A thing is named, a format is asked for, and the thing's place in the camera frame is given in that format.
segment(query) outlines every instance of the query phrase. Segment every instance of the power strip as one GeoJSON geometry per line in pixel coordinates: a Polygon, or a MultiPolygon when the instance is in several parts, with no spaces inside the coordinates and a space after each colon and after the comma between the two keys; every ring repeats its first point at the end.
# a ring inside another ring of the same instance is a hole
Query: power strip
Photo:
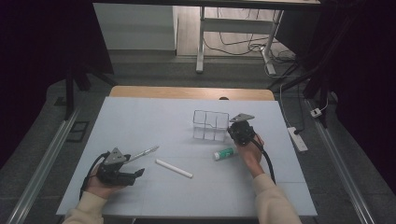
{"type": "Polygon", "coordinates": [[[288,128],[291,140],[293,140],[294,145],[297,147],[297,149],[300,152],[304,152],[307,151],[308,148],[306,147],[303,138],[301,138],[301,136],[299,134],[295,134],[294,131],[296,131],[296,128],[294,127],[290,127],[288,128]]]}

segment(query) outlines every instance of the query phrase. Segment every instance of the person's left hand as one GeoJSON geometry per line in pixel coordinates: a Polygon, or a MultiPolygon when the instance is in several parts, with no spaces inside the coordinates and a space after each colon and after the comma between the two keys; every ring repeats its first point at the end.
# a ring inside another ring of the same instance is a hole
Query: person's left hand
{"type": "Polygon", "coordinates": [[[106,185],[102,183],[98,177],[96,177],[96,172],[98,171],[99,165],[96,165],[95,168],[92,170],[91,173],[91,178],[88,181],[87,188],[85,191],[88,191],[89,193],[92,193],[94,195],[97,195],[101,198],[108,199],[110,195],[114,192],[116,192],[119,189],[123,189],[126,186],[112,186],[112,185],[106,185]]]}

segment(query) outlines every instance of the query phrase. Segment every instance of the wall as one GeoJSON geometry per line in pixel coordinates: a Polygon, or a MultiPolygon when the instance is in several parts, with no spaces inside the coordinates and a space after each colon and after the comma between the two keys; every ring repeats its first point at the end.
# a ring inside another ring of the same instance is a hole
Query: wall
{"type": "Polygon", "coordinates": [[[93,4],[107,49],[176,49],[174,7],[93,4]]]}

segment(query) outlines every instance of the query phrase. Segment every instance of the person's right hand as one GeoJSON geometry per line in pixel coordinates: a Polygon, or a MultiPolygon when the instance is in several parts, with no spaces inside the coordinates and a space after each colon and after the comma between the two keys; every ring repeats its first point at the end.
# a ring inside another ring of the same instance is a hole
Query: person's right hand
{"type": "MultiPolygon", "coordinates": [[[[258,134],[254,137],[259,144],[264,145],[264,141],[260,138],[258,134]]],[[[260,150],[254,145],[252,142],[249,142],[245,146],[240,146],[236,144],[236,148],[238,149],[239,156],[244,160],[245,165],[249,169],[251,175],[254,177],[264,174],[264,170],[260,165],[260,161],[262,160],[262,153],[260,150]]]]}

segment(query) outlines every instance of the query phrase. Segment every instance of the beige sleeve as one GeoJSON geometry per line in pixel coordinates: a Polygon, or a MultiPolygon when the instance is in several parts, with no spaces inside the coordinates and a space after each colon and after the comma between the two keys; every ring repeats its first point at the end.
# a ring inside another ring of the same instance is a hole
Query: beige sleeve
{"type": "Polygon", "coordinates": [[[102,208],[106,202],[106,199],[84,191],[77,207],[67,212],[64,223],[103,224],[102,208]]]}
{"type": "Polygon", "coordinates": [[[256,192],[256,209],[261,224],[294,224],[300,223],[291,203],[283,191],[277,187],[271,177],[258,175],[253,180],[256,192]]]}

